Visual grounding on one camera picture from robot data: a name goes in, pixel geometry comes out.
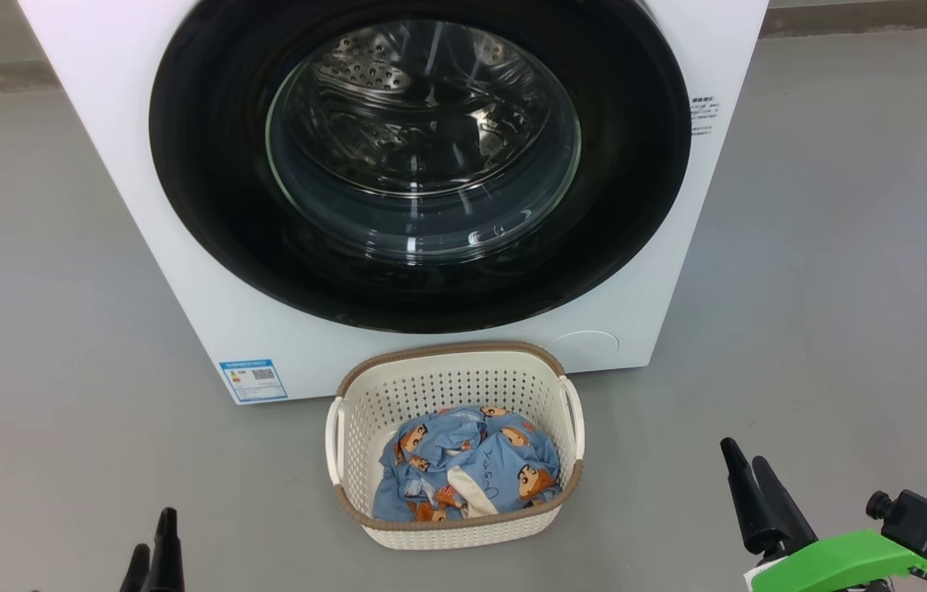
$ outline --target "front-load washing machine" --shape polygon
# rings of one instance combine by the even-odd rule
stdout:
[[[21,5],[253,404],[444,342],[649,363],[767,0]]]

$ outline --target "perforated basket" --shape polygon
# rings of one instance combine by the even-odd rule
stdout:
[[[379,458],[401,423],[457,405],[493,405],[528,417],[558,449],[562,493],[516,512],[440,522],[372,517],[383,477]],[[377,543],[433,550],[522,539],[547,528],[576,491],[583,469],[584,415],[558,360],[521,342],[444,345],[377,356],[339,386],[324,434],[328,475],[339,502]]]

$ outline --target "clothes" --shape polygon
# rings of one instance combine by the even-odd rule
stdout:
[[[519,413],[459,407],[406,421],[381,457],[373,517],[460,520],[549,502],[561,492],[554,443]]]

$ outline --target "white handle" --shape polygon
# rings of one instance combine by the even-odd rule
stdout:
[[[572,385],[572,380],[565,376],[559,376],[562,383],[562,389],[565,390],[565,400],[569,403],[569,413],[572,415],[572,437],[577,441],[577,460],[583,460],[584,457],[584,409],[580,407],[580,397],[577,395],[577,388]]]
[[[338,486],[342,483],[342,461],[339,458],[342,434],[339,431],[339,412],[342,408],[342,397],[336,397],[328,410],[328,419],[324,423],[324,458],[328,461],[328,476],[331,484]]]

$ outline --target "basket rim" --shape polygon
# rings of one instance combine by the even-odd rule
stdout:
[[[554,358],[554,356],[549,351],[540,348],[538,345],[526,344],[526,342],[523,341],[477,341],[470,342],[469,344],[432,345],[427,346],[427,348],[406,349],[406,351],[383,354],[381,356],[376,356],[362,361],[362,363],[357,364],[357,366],[354,367],[354,370],[351,370],[350,373],[346,375],[346,378],[343,378],[342,383],[339,385],[339,391],[336,393],[336,396],[345,397],[346,392],[350,389],[350,386],[353,386],[353,383],[355,380],[357,380],[358,377],[360,377],[362,374],[365,374],[365,372],[370,370],[370,368],[380,366],[380,364],[447,354],[487,352],[520,352],[524,354],[531,354],[532,356],[536,356],[541,359],[543,363],[547,364],[547,366],[550,366],[550,368],[554,370],[554,374],[558,376],[565,376],[565,368],[562,367],[562,364],[559,363],[559,361]],[[557,510],[562,506],[562,503],[565,503],[565,501],[572,497],[573,492],[577,490],[577,486],[580,483],[580,475],[583,473],[583,468],[583,460],[577,460],[576,462],[573,462],[572,475],[569,476],[568,483],[566,483],[565,487],[562,488],[562,493],[552,499],[550,502],[541,503],[539,506],[532,506],[531,508],[515,510],[505,514],[493,514],[492,516],[466,518],[466,520],[445,520],[442,522],[395,522],[391,520],[377,520],[377,518],[365,515],[361,512],[361,510],[355,508],[354,503],[351,502],[350,498],[346,495],[346,488],[344,488],[341,483],[337,484],[335,489],[336,495],[339,497],[340,505],[342,505],[343,509],[346,510],[346,513],[350,514],[350,517],[354,518],[354,521],[357,521],[358,524],[362,525],[362,527],[379,531],[403,532],[455,530],[486,527],[486,525],[497,525],[502,524],[502,522],[523,520],[523,518],[539,516],[539,514],[546,514],[547,512]]]

